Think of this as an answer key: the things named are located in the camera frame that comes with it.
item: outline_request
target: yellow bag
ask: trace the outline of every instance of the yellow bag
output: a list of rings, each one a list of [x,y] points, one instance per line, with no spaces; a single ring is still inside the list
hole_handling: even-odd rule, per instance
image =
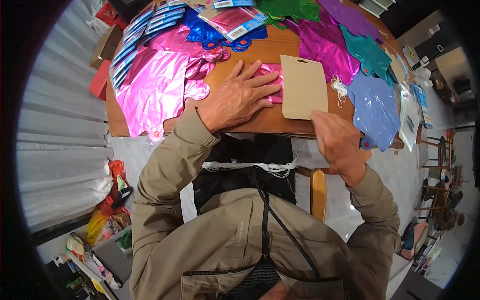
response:
[[[100,210],[95,209],[93,211],[87,226],[87,242],[90,245],[93,246],[96,244],[99,236],[102,234],[102,228],[107,219],[108,216],[103,215]]]

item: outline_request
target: barcode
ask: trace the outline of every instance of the barcode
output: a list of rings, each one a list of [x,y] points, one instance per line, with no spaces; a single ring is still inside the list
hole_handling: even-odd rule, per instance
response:
[[[222,7],[222,6],[233,6],[233,2],[232,1],[221,1],[221,2],[216,2],[213,4],[213,7],[215,8],[219,8],[219,7]]]
[[[182,0],[172,0],[172,1],[168,2],[168,6],[179,5],[179,4],[182,4],[182,3],[183,3]]]
[[[234,40],[235,38],[239,37],[239,36],[242,36],[244,35],[245,33],[247,33],[247,29],[245,29],[245,27],[243,27],[242,25],[240,27],[238,27],[237,29],[235,29],[234,31],[232,32],[229,32],[227,33],[227,36],[229,38],[231,38],[232,40]]]

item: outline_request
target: wooden chair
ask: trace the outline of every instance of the wooden chair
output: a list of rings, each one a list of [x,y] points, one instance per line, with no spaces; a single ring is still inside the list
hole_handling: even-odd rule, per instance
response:
[[[310,177],[310,214],[320,221],[325,221],[327,208],[327,185],[325,176],[320,169],[309,169],[298,166],[295,171]]]
[[[451,169],[452,161],[452,147],[453,147],[453,140],[446,140],[443,136],[441,138],[431,137],[428,136],[427,139],[436,140],[438,144],[428,142],[428,141],[421,141],[421,143],[428,144],[431,146],[437,147],[438,150],[438,158],[430,158],[429,161],[437,161],[437,166],[422,166],[422,168],[429,168],[429,169]],[[444,162],[448,161],[448,166],[444,166]]]
[[[438,209],[441,209],[442,213],[445,209],[445,206],[448,202],[448,193],[450,192],[450,190],[448,189],[443,189],[443,188],[439,188],[439,187],[436,187],[436,186],[430,186],[430,185],[422,185],[422,187],[426,188],[427,189],[427,192],[429,189],[432,189],[432,190],[436,190],[437,192],[435,193],[435,195],[433,196],[433,202],[432,202],[432,205],[431,207],[421,207],[421,208],[415,208],[414,211],[420,211],[420,210],[429,210],[429,213],[428,213],[428,216],[422,216],[422,217],[419,217],[419,219],[429,219],[431,217],[431,212],[433,210],[438,210]],[[445,203],[443,206],[437,206],[437,202],[438,202],[438,196],[440,195],[440,193],[446,193],[445,195]]]

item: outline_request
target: wooden table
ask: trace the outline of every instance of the wooden table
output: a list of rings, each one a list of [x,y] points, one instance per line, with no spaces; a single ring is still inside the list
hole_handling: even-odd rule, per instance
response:
[[[396,42],[391,32],[386,26],[369,12],[363,10],[356,4],[350,1],[344,1],[347,6],[355,7],[363,13],[363,15],[370,20],[377,29],[381,32],[382,38],[385,40],[385,47],[390,51],[395,50],[404,58],[404,54]],[[265,63],[280,63],[280,54],[299,56],[300,38],[290,30],[277,29],[272,25],[267,26],[268,38],[261,40],[253,40],[252,44],[245,52],[234,52],[230,59],[224,62],[216,63],[215,68],[205,78],[204,81],[210,85],[210,94],[212,94],[224,78],[231,72],[235,64],[239,60],[243,60],[245,66],[249,66],[256,60],[261,60]],[[350,101],[343,103],[343,108],[338,107],[337,92],[327,84],[328,87],[328,112],[337,114],[345,120],[352,121],[354,107]],[[107,118],[110,134],[114,137],[129,136],[127,123],[125,117],[118,105],[113,88],[110,82],[107,85]],[[195,101],[188,99],[185,102],[185,110],[193,109],[195,106],[202,105],[202,101]],[[170,133],[181,119],[179,117],[166,120],[164,122],[165,133]],[[285,119],[282,115],[282,105],[275,104],[273,108],[266,108],[258,111],[254,116],[245,123],[236,125],[234,127],[226,128],[224,132],[268,132],[281,133],[292,137],[314,139],[314,129],[312,122],[309,120],[291,120]],[[394,138],[393,148],[403,148],[403,142],[398,137],[398,133]]]

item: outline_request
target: cardboard header card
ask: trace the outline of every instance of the cardboard header card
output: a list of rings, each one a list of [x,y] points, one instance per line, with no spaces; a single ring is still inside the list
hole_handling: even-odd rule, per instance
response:
[[[310,120],[313,110],[328,112],[327,84],[321,63],[280,55],[283,72],[282,114]]]

